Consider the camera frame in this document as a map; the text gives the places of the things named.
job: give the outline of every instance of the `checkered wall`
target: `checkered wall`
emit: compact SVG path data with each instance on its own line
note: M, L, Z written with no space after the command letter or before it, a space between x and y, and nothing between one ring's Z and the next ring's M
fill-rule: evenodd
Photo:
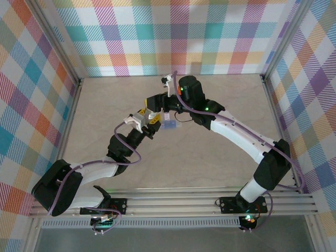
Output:
M315 0L270 88L292 155L336 251L336 0Z
M266 63L261 71L261 74L265 74L266 71L267 71L267 68L269 66L269 63L273 60L273 57L274 57L274 54L275 52L277 51L277 49L279 48L279 45L281 44L282 42L282 39L284 37L284 35L286 34L287 30L288 30L288 26L290 24L290 22L293 20L294 16L295 16L295 13L300 5L302 0L296 0L287 19L286 19L286 22L285 24L283 25L282 29L281 29L281 32L279 33L278 35L278 38L276 40L276 42L274 43L273 47L272 47L272 51L270 52L270 54L268 55L268 58L266 60Z
M23 0L0 0L0 251L18 251L75 85Z
M72 65L72 67L76 71L77 76L80 76L81 78L85 77L85 75L80 70L80 67L77 64L77 61L74 59L74 55L73 55L73 53L71 53L71 49L69 48L69 46L65 42L62 33L59 31L54 19L51 17L50 10L47 8L45 0L37 0L37 2L39 4L39 6L41 7L41 9L43 10L44 15L47 18L50 26L54 29L55 35L56 35L59 43L62 45L64 52L68 56L68 59L69 59L71 65Z
M62 21L79 65L100 77L261 72L287 18L282 12L295 1L52 2L49 20Z

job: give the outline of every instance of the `beige floor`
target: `beige floor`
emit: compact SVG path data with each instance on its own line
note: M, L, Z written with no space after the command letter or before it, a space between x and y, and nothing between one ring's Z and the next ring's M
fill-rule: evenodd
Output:
M238 120L261 134L279 139L258 75L197 76L206 97L225 106ZM103 157L117 124L144 107L144 99L165 92L159 77L85 79L64 155L67 162ZM180 120L188 115L179 115ZM131 126L120 130L128 134ZM243 186L257 164L226 138L193 122L160 130L138 151L143 161L116 177L92 184L105 189ZM283 184L292 185L291 174Z

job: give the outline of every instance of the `purple cable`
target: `purple cable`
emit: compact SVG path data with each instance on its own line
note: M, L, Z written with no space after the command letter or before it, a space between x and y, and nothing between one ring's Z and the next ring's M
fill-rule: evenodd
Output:
M94 211L110 211L110 212L114 212L114 213L119 214L118 221L112 227L110 227L110 228L106 229L105 231L101 232L102 235L107 233L111 229L113 229L115 226L117 226L121 222L121 213L116 209L96 208L96 207L85 207L85 208L87 208L89 210L94 210ZM95 234L98 234L98 232L96 231L96 224L93 225L93 231L94 231Z
M271 214L273 212L273 197L268 191L263 193L263 195L265 195L265 194L267 194L269 196L269 199L271 200L271 207L270 207L270 210L268 211L268 215L266 216L266 219L264 220L264 222L262 222L259 226L255 227L254 230L262 227L266 222L268 222L268 220L271 217ZM244 230L249 230L246 227L241 226L241 228L244 229Z
M256 227L256 228L260 228L262 225L264 225L264 224L268 221L268 219L271 217L271 214L272 214L272 212L273 212L273 197L272 197L272 195L271 195L269 192L265 192L265 193L263 193L263 195L265 195L265 194L267 194L267 195L269 196L269 199L271 200L271 207L270 207L270 210L269 210L268 215L267 215L266 219L264 220L264 222L262 222L262 223L261 223L258 227Z
M304 188L304 186L306 185L304 177L303 177L303 173L301 171L301 169L299 169L295 163L294 160L291 159L289 156L287 156L286 154L284 154L282 151L280 151L279 149L277 149L276 147L274 147L273 145L269 144L268 142L266 142L264 139L260 138L259 136L255 135L253 132L251 132L250 130L246 129L243 125L235 122L234 120L225 117L223 115L220 114L215 114L215 113L211 113L211 112L204 112L204 111L198 111L195 110L193 108L190 108L187 104L185 104L185 102L182 100L181 96L178 94L178 89L177 89L177 83L176 83L176 76L177 76L177 71L174 72L173 74L173 79L174 79L174 89L175 89L175 93L176 93L176 97L179 100L179 102L187 109L190 110L191 112L197 113L197 114L205 114L208 116L214 116L216 118L221 118L225 121L227 121L228 123L235 123L235 126L237 126L238 128L240 128L241 130L243 130L245 133L247 133L249 136L253 137L254 139L264 143L267 147L271 148L272 150L275 150L276 152L278 152L281 156L283 156L289 163L291 163L291 165L295 168L295 170L298 172L299 174L299 178L301 179L301 185L299 187L291 187L291 186L285 186L285 185L280 185L280 187L282 188L286 188L286 189L290 189L290 190L301 190Z
M62 182L61 182L61 185L59 186L59 189L57 191L57 194L56 194L56 197L54 199L54 202L52 203L51 205L51 208L50 210L48 211L47 215L50 215L56 204L57 204L57 201L59 199L59 196L61 194L61 191L64 187L64 184L65 184L65 181L68 179L68 177L71 175L72 172L74 172L75 170L78 170L78 169L81 169L87 165L90 165L90 164L96 164L96 163L107 163L107 164L117 164L117 165L131 165L131 164L137 164L137 163L140 163L141 161L141 155L139 154L139 152L137 152L132 146L130 146L129 144L127 144L126 142L124 142L117 134L117 129L120 128L121 126L123 126L125 124L125 122L122 122L120 123L118 126L116 126L116 128L114 129L114 136L123 144L125 145L127 148L129 148L131 151L133 151L138 157L139 159L135 162L131 162L131 163L120 163L120 162L114 162L114 161L103 161L103 160L94 160L94 161L89 161L87 163L84 163L84 164L80 164L80 165L77 165L75 168L71 169L71 171L69 171L67 173L67 175L65 175L65 177L63 178Z

